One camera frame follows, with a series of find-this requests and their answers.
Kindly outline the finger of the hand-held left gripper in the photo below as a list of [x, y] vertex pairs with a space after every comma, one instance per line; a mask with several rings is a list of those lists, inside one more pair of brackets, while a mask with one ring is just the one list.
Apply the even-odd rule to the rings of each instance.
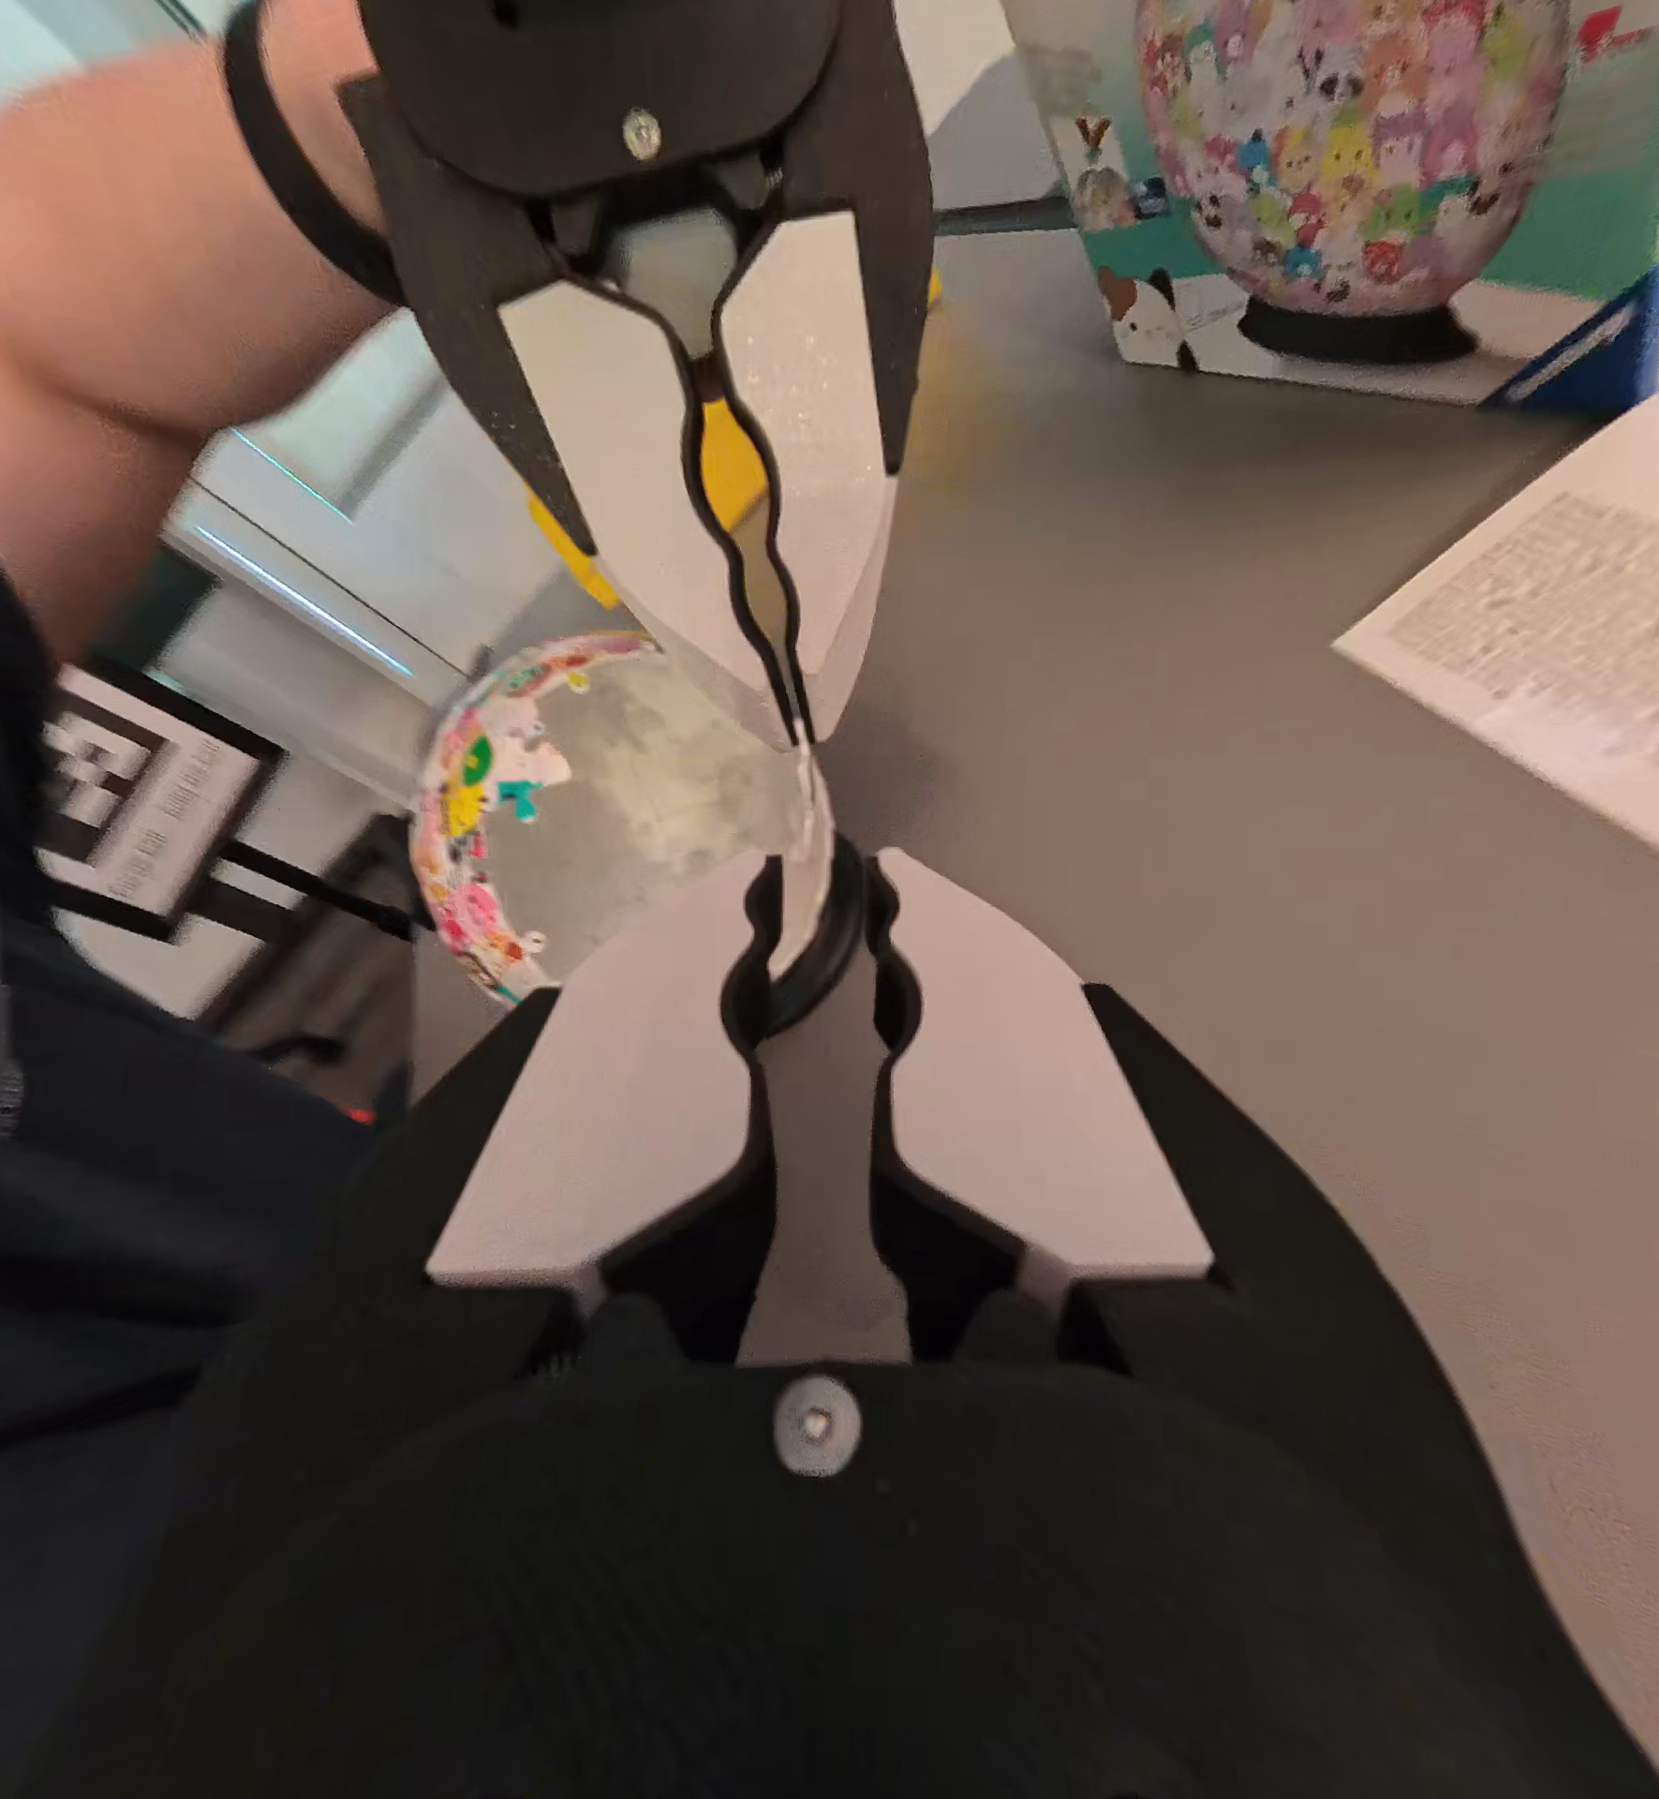
[[772, 658], [746, 619], [741, 556], [704, 495], [704, 408], [657, 312], [588, 280], [498, 310], [593, 561], [680, 670], [766, 747], [791, 747]]
[[811, 740], [824, 743], [859, 683], [896, 510], [853, 214], [766, 230], [723, 293], [712, 337], [727, 398], [772, 482], [783, 646]]

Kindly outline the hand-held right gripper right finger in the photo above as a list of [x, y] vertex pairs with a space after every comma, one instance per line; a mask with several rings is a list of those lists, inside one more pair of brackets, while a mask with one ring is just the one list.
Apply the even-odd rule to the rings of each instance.
[[868, 899], [869, 1232], [908, 1315], [1203, 1279], [1215, 1252], [1066, 960], [902, 848], [869, 859]]

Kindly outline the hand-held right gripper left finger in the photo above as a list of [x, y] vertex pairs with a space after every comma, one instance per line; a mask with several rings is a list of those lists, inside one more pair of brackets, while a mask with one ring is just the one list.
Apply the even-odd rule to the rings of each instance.
[[426, 1262], [436, 1287], [550, 1287], [593, 1313], [771, 1159], [759, 1047], [781, 863], [741, 854], [599, 948], [548, 1021]]

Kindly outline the colourful cartoon puzzle ball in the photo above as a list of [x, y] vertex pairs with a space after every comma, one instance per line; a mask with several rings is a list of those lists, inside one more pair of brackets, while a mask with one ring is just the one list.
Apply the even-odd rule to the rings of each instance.
[[741, 854], [786, 859], [791, 751], [725, 718], [642, 630], [535, 641], [455, 700], [418, 769], [409, 867], [440, 942], [515, 1004]]

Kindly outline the person's left forearm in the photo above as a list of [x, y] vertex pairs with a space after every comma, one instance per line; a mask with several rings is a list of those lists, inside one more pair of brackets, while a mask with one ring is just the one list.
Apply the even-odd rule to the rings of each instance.
[[211, 442], [386, 316], [278, 207], [216, 40], [0, 109], [0, 573], [55, 662], [105, 634]]

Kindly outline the black round ball stand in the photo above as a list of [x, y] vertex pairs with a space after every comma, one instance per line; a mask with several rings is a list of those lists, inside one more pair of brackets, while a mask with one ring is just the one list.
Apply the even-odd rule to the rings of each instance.
[[818, 898], [791, 921], [801, 876], [786, 876], [786, 925], [771, 957], [767, 1041], [807, 1021], [841, 986], [868, 921], [868, 871], [859, 848], [841, 829], [832, 832]]

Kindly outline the puzzle ball box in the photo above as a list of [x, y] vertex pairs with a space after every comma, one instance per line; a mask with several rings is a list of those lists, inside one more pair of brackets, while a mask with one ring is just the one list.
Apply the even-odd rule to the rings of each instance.
[[1112, 347], [1609, 420], [1659, 394], [1659, 4], [1008, 4]]

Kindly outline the yellow plastic bin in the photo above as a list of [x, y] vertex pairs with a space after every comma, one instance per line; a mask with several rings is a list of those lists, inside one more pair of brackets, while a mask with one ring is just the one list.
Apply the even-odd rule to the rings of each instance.
[[[717, 304], [717, 287], [705, 279], [723, 276], [723, 283], [729, 283], [733, 257], [723, 269], [713, 262], [705, 264], [704, 254], [684, 254], [680, 258], [667, 254], [643, 257], [638, 276], [630, 269], [632, 262], [636, 257], [626, 250], [603, 269], [596, 287], [608, 293], [653, 303], [655, 312], [666, 316], [666, 320], [680, 328], [684, 359], [701, 363], [692, 381], [704, 408], [701, 477], [705, 503], [712, 508], [713, 521], [736, 534], [748, 514], [766, 508], [767, 473], [758, 455], [755, 439], [733, 419], [725, 394], [713, 386], [717, 373], [713, 363], [709, 363], [709, 326], [712, 308]], [[541, 474], [535, 482], [526, 486], [526, 508], [535, 529], [548, 537], [569, 573], [603, 610], [620, 606], [620, 596], [596, 563], [596, 556], [584, 553], [577, 537], [554, 518], [544, 493], [548, 482], [553, 482], [553, 474]]]

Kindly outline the person's dark trousers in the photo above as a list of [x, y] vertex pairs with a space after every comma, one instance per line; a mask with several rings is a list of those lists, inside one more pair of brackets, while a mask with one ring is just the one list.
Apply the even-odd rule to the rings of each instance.
[[367, 1128], [2, 920], [0, 1796], [169, 1513], [176, 1419]]

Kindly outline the printed marker sign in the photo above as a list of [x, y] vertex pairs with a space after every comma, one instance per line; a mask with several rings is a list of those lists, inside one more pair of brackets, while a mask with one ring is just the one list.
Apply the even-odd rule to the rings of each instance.
[[286, 750], [113, 660], [60, 670], [35, 856], [51, 905], [173, 941]]

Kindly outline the white instruction leaflet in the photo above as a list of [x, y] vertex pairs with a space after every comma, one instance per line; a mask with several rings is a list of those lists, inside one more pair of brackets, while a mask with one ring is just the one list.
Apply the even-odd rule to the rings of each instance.
[[1659, 394], [1333, 650], [1659, 851]]

